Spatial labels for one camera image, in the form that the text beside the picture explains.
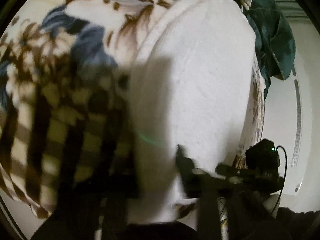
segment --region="white towel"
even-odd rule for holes
[[[169,222],[183,203],[178,144],[199,168],[239,148],[255,34],[232,0],[180,0],[148,35],[132,69],[130,111],[142,198],[129,223]]]

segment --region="green fabric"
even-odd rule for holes
[[[274,0],[253,0],[244,14],[256,34],[256,54],[265,79],[266,98],[270,77],[281,75],[286,80],[293,69],[296,53],[293,34]]]

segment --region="black cable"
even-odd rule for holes
[[[284,168],[284,176],[283,176],[283,179],[284,179],[284,182],[285,182],[285,176],[287,175],[287,164],[288,164],[287,152],[285,151],[284,147],[283,147],[283,146],[280,146],[280,145],[276,148],[276,152],[278,151],[278,148],[281,148],[281,149],[283,150],[284,156],[285,156],[285,168]],[[272,212],[271,212],[271,215],[272,215],[273,212],[276,210],[276,207],[277,207],[277,205],[278,205],[278,203],[279,203],[279,201],[280,201],[280,197],[281,197],[283,188],[284,188],[284,184],[283,184],[282,189],[281,189],[281,191],[280,191],[278,200],[277,200],[277,202],[276,202],[276,204],[275,204],[275,206],[274,206],[274,208],[273,208],[273,210],[272,210]]]

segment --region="blanket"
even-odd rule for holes
[[[132,62],[177,1],[23,5],[0,40],[0,187],[11,198],[46,218],[59,189],[89,178],[102,160],[132,150]],[[260,139],[263,89],[255,60],[240,154]]]

